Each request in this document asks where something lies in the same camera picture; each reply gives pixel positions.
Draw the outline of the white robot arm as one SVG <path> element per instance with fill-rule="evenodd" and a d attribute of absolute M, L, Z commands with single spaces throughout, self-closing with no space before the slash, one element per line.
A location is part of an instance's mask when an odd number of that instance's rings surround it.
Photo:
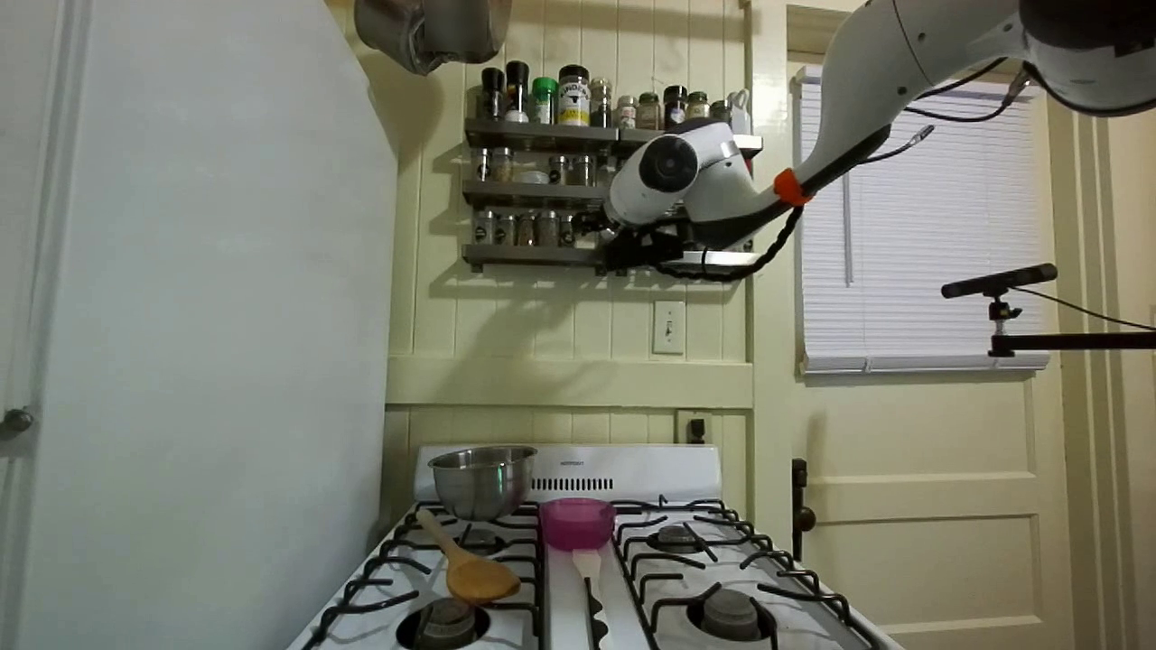
<path fill-rule="evenodd" d="M 1156 105 L 1156 0 L 866 0 L 822 69 L 822 130 L 805 160 L 752 185 L 725 124 L 659 132 L 610 179 L 599 247 L 607 270 L 670 267 L 725 248 L 876 155 L 893 120 L 931 88 L 1019 63 L 1083 116 Z"/>

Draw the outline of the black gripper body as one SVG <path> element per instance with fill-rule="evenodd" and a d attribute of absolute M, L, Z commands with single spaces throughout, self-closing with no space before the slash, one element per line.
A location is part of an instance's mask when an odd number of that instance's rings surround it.
<path fill-rule="evenodd" d="M 665 267 L 699 248 L 699 238 L 675 226 L 618 226 L 597 248 L 599 270 Z"/>

